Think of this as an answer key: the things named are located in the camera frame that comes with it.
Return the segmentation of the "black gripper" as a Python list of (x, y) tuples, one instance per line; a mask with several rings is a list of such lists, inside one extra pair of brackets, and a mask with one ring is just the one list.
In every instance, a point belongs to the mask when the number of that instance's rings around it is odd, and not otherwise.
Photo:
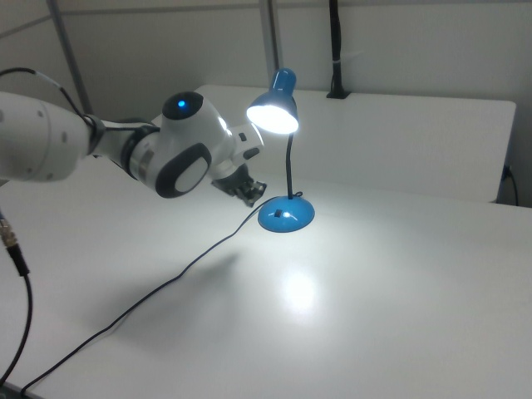
[(254, 181), (246, 164), (239, 166), (228, 177), (213, 180), (211, 184), (230, 196), (238, 196), (249, 208), (254, 207), (259, 196), (263, 196), (267, 188), (265, 183)]

